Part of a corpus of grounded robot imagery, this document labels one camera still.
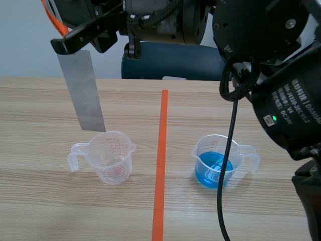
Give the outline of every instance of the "empty measuring cup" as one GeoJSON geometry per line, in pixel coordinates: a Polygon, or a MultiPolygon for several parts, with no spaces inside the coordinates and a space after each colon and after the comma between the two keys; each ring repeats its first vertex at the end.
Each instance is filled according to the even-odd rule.
{"type": "Polygon", "coordinates": [[[67,160],[72,172],[78,170],[78,156],[84,156],[99,178],[107,184],[118,184],[131,174],[131,153],[136,150],[122,132],[105,132],[88,143],[74,144],[67,160]]]}
{"type": "MultiPolygon", "coordinates": [[[[196,158],[195,174],[201,184],[210,188],[218,187],[226,143],[227,137],[222,135],[208,135],[197,142],[193,156],[196,158]]],[[[255,148],[232,141],[223,185],[227,184],[245,159],[250,161],[249,171],[256,172],[260,157],[255,148]]]]}

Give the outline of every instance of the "blue chair backrest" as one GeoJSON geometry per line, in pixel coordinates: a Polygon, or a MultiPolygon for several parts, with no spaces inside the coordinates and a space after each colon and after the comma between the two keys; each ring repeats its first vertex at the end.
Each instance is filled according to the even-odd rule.
{"type": "Polygon", "coordinates": [[[224,61],[219,51],[206,46],[141,43],[141,59],[122,58],[123,79],[163,79],[164,76],[187,80],[221,79],[224,61]]]}

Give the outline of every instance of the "black wire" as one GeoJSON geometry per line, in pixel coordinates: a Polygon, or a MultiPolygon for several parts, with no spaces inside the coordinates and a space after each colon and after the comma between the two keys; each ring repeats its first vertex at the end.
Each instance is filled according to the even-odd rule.
{"type": "Polygon", "coordinates": [[[230,149],[231,149],[231,144],[232,144],[232,137],[233,137],[233,131],[234,131],[234,126],[235,126],[235,120],[236,120],[237,104],[238,104],[237,100],[233,102],[233,110],[232,110],[229,135],[227,137],[224,160],[223,160],[223,164],[222,164],[221,174],[220,174],[220,178],[219,178],[219,185],[218,185],[218,189],[217,189],[217,216],[219,218],[220,229],[221,229],[221,232],[222,232],[222,235],[223,235],[223,238],[225,241],[230,241],[230,238],[227,234],[225,224],[224,224],[223,210],[222,210],[222,191],[223,191],[224,175],[225,175],[226,166],[227,166],[229,153],[230,153],[230,149]]]}
{"type": "Polygon", "coordinates": [[[252,70],[247,79],[237,86],[234,91],[229,91],[230,73],[233,68],[233,64],[236,63],[233,59],[229,59],[224,66],[222,78],[220,82],[220,94],[223,99],[227,101],[240,100],[253,89],[259,75],[260,75],[260,64],[252,62],[252,70]]]}

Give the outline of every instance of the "bolt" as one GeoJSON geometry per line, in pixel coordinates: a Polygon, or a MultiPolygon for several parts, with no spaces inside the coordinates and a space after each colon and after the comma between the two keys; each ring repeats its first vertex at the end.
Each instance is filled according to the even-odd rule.
{"type": "Polygon", "coordinates": [[[295,25],[296,25],[296,20],[295,19],[289,19],[285,23],[285,28],[286,29],[293,29],[295,27],[295,25]]]}
{"type": "Polygon", "coordinates": [[[250,62],[255,62],[255,57],[253,56],[253,55],[251,55],[250,57],[249,57],[249,60],[250,60],[250,62]]]}
{"type": "Polygon", "coordinates": [[[214,23],[214,24],[213,24],[213,28],[214,28],[214,29],[219,29],[219,27],[220,27],[220,24],[218,24],[218,23],[214,23]]]}

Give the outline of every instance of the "wood grain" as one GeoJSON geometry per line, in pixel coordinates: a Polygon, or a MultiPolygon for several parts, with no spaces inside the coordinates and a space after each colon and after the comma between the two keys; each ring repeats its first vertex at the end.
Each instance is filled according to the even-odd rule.
{"type": "MultiPolygon", "coordinates": [[[[63,79],[0,82],[0,240],[151,240],[159,112],[169,90],[164,240],[222,240],[216,193],[200,186],[191,156],[197,140],[227,135],[232,103],[217,82],[98,79],[106,129],[137,144],[124,183],[99,181],[84,161],[71,173],[74,143],[97,135],[80,130],[63,79]]],[[[234,140],[261,157],[254,175],[235,175],[223,195],[231,240],[310,240],[304,209],[291,183],[295,162],[239,103],[234,140]]]]}

